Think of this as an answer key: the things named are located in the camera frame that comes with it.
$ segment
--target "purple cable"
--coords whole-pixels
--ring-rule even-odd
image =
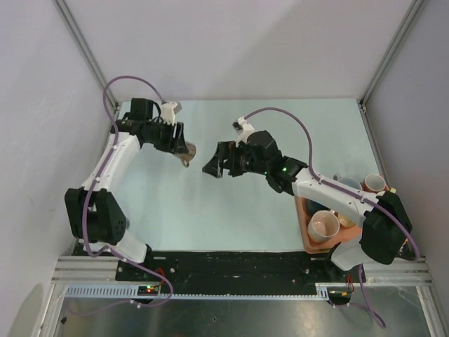
[[[283,114],[286,114],[287,116],[293,118],[301,127],[302,130],[304,130],[306,137],[307,137],[307,142],[309,143],[309,172],[310,174],[319,182],[334,188],[336,190],[339,190],[343,193],[346,193],[358,200],[362,199],[362,196],[352,192],[351,190],[348,190],[344,187],[341,187],[339,185],[336,185],[332,182],[330,182],[329,180],[324,180],[321,179],[320,176],[315,172],[314,167],[312,165],[312,156],[313,156],[313,149],[312,149],[312,142],[311,142],[311,137],[310,137],[310,133],[307,130],[307,127],[304,125],[304,123],[301,122],[301,120],[299,118],[297,118],[294,114],[292,114],[291,112],[285,110],[285,109],[281,109],[278,107],[263,107],[261,109],[255,110],[253,112],[251,112],[250,114],[247,114],[244,118],[245,119],[250,119],[252,116],[254,116],[255,114],[258,114],[259,112],[262,111],[267,111],[267,110],[273,110],[273,111],[277,111],[277,112],[281,112]],[[383,214],[385,214],[386,216],[388,216],[388,218],[393,221],[398,227],[399,229],[402,231],[402,233],[406,236],[406,238],[408,239],[408,241],[410,242],[410,244],[413,247],[413,250],[415,251],[415,259],[418,259],[421,254],[420,254],[420,250],[418,249],[418,246],[415,242],[415,240],[412,238],[412,236],[410,235],[410,233],[406,230],[406,228],[399,222],[398,219],[396,219],[393,214],[391,214],[390,212],[388,212],[385,208],[383,208],[382,206],[376,204],[375,202],[368,200],[368,199],[364,199],[363,202],[366,202],[367,204],[369,204],[370,206],[373,206],[375,208],[377,208],[379,211],[383,212]],[[362,304],[351,304],[350,306],[353,307],[358,307],[364,310],[367,310],[370,312],[370,314],[373,316],[374,320],[376,321],[377,324],[379,324],[379,326],[383,329],[386,328],[386,324],[384,322],[384,320],[373,310],[373,307],[371,306],[369,300],[368,300],[368,296],[366,295],[366,290],[365,287],[363,285],[363,280],[362,280],[362,273],[363,273],[363,266],[360,265],[358,267],[358,278],[360,279],[360,288],[363,294],[363,298],[365,299],[366,302],[366,306],[362,305]]]
[[[125,258],[120,253],[118,253],[112,247],[108,247],[108,246],[102,247],[97,253],[92,252],[91,245],[89,243],[88,232],[87,232],[88,207],[89,207],[89,202],[90,202],[91,197],[92,197],[93,189],[94,189],[95,185],[97,185],[97,180],[96,179],[101,177],[102,172],[104,171],[107,163],[109,162],[109,160],[111,159],[112,154],[114,153],[114,146],[119,141],[119,128],[117,127],[117,124],[116,124],[116,122],[114,120],[114,117],[113,117],[112,113],[109,111],[109,108],[108,108],[107,91],[108,91],[109,87],[111,86],[111,84],[113,84],[115,81],[118,81],[120,79],[135,79],[137,81],[141,81],[141,82],[145,83],[146,85],[150,86],[154,90],[154,92],[158,95],[159,99],[161,101],[163,101],[163,98],[162,98],[161,94],[156,90],[156,88],[151,83],[149,83],[148,81],[145,81],[144,79],[141,79],[140,77],[136,77],[136,76],[125,75],[125,76],[115,77],[111,81],[107,82],[107,84],[105,85],[105,88],[103,89],[103,107],[105,108],[105,112],[106,112],[109,120],[112,123],[112,126],[114,128],[115,134],[114,134],[114,141],[112,143],[112,147],[109,150],[109,152],[107,153],[107,156],[105,157],[105,160],[101,163],[100,168],[98,169],[98,172],[95,174],[95,179],[92,181],[91,186],[89,187],[89,189],[87,191],[86,199],[84,200],[84,204],[83,204],[83,213],[82,213],[82,218],[81,218],[81,227],[82,227],[82,232],[83,232],[83,240],[84,240],[84,246],[86,247],[86,251],[87,251],[88,255],[91,256],[92,258],[96,258],[102,252],[106,251],[107,249],[110,249],[112,255],[116,256],[117,258],[119,258],[121,260],[125,260]],[[170,293],[169,293],[168,297],[165,298],[163,301],[155,303],[155,304],[153,304],[153,303],[150,303],[150,304],[139,303],[140,306],[147,307],[147,308],[157,307],[159,305],[163,305],[165,302],[170,300],[171,296],[173,295],[173,285],[170,283],[170,281],[168,281],[168,279],[166,279],[164,276],[158,274],[157,272],[153,272],[152,270],[147,269],[147,268],[139,265],[138,263],[136,263],[134,261],[126,259],[126,262],[131,264],[131,265],[133,265],[134,267],[137,267],[137,268],[143,270],[144,272],[148,272],[149,274],[154,275],[154,276],[160,278],[165,283],[167,283],[168,288],[170,288]],[[122,303],[127,303],[127,302],[128,302],[128,300],[120,300],[120,301],[112,303],[112,304],[110,304],[110,305],[108,305],[108,306],[106,306],[106,307],[104,307],[104,308],[102,308],[100,310],[96,310],[95,312],[90,312],[88,314],[76,314],[76,315],[78,315],[80,317],[87,317],[87,316],[99,313],[99,312],[101,312],[103,310],[109,309],[109,308],[111,308],[111,307],[113,307],[115,305],[122,304]]]

